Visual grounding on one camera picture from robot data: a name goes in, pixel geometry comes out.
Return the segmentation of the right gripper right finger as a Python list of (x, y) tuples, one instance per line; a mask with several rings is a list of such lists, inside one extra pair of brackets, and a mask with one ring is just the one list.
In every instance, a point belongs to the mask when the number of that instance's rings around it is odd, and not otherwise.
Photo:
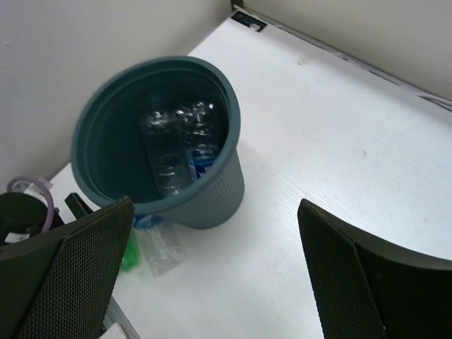
[(325, 338), (451, 337), (451, 261), (388, 242), (307, 199), (297, 218)]

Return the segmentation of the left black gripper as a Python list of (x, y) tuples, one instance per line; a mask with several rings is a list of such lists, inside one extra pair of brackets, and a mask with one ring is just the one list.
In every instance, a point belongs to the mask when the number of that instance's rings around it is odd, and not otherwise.
[[(93, 210), (77, 193), (65, 199), (76, 220), (91, 214)], [(49, 211), (41, 200), (22, 193), (1, 194), (1, 246), (8, 246), (33, 237), (57, 239), (65, 237), (65, 226), (59, 213)]]

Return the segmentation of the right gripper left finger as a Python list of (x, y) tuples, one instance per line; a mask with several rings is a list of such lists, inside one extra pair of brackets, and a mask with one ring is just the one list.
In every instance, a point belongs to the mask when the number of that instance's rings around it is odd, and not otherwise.
[(1, 248), (2, 338), (99, 338), (129, 240), (124, 197)]

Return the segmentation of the green plastic soda bottle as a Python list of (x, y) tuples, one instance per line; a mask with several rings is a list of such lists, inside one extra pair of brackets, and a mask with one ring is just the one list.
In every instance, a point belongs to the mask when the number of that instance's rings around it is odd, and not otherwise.
[(138, 266), (140, 262), (139, 248), (134, 229), (131, 230), (129, 240), (120, 265), (121, 272), (128, 272)]

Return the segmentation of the clear crushed plastic bottle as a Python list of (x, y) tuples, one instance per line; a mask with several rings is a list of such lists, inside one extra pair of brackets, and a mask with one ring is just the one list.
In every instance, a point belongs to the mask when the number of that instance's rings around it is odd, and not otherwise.
[(161, 197), (176, 196), (191, 179), (172, 112), (147, 111), (139, 117), (138, 125)]

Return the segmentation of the clear bottle blue label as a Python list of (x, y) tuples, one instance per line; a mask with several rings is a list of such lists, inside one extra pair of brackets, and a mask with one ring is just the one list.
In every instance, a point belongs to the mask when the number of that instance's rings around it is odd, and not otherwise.
[(177, 133), (192, 180), (202, 179), (220, 152), (220, 118), (216, 106), (198, 101), (175, 110)]

